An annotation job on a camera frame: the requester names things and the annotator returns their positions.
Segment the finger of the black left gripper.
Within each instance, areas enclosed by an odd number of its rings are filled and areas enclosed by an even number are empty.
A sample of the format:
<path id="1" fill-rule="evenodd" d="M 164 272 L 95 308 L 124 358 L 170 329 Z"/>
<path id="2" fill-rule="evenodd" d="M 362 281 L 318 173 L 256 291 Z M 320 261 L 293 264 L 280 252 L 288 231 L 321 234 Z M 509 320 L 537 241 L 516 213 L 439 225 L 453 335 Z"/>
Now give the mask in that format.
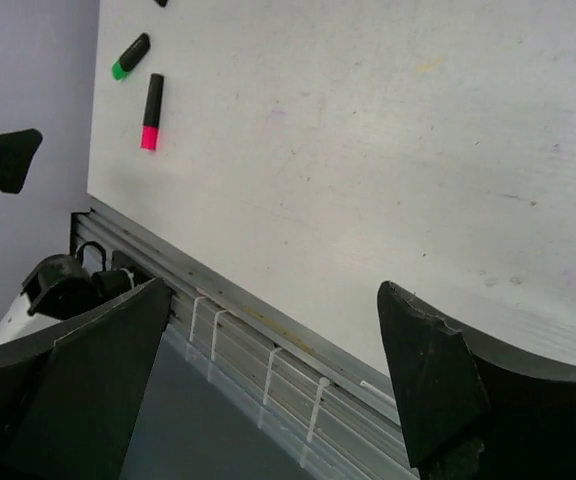
<path id="1" fill-rule="evenodd" d="M 0 134 L 0 191 L 20 193 L 32 160 L 43 141 L 37 129 Z"/>

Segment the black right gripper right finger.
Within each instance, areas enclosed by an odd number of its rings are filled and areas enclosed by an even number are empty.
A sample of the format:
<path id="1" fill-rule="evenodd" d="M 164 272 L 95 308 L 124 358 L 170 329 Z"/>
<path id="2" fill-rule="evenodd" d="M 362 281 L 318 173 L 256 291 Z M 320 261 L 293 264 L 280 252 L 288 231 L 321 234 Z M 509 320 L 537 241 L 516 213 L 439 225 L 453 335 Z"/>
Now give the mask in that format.
<path id="1" fill-rule="evenodd" d="M 424 479 L 576 479 L 576 366 L 386 281 L 377 310 L 409 464 Z"/>

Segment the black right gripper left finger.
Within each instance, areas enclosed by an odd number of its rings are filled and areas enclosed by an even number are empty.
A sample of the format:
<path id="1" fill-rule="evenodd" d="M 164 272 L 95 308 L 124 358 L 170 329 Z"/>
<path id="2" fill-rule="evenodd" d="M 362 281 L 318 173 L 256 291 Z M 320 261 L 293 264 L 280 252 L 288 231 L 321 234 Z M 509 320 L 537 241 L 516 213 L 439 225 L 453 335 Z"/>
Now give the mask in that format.
<path id="1" fill-rule="evenodd" d="M 0 479 L 116 479 L 169 318 L 152 279 L 0 345 Z"/>

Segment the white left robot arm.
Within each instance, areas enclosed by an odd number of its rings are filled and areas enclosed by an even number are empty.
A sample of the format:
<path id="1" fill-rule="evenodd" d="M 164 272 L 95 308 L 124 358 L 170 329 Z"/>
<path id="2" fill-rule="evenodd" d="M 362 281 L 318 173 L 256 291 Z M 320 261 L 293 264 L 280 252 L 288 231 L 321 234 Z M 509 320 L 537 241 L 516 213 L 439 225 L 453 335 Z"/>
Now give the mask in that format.
<path id="1" fill-rule="evenodd" d="M 43 135 L 36 129 L 0 134 L 0 191 L 21 192 Z M 46 257 L 22 282 L 19 295 L 0 321 L 0 345 L 28 336 L 85 313 L 133 289 L 135 273 L 127 268 L 84 269 L 84 254 L 92 247 L 107 261 L 106 250 L 96 241 L 83 243 L 73 255 Z"/>

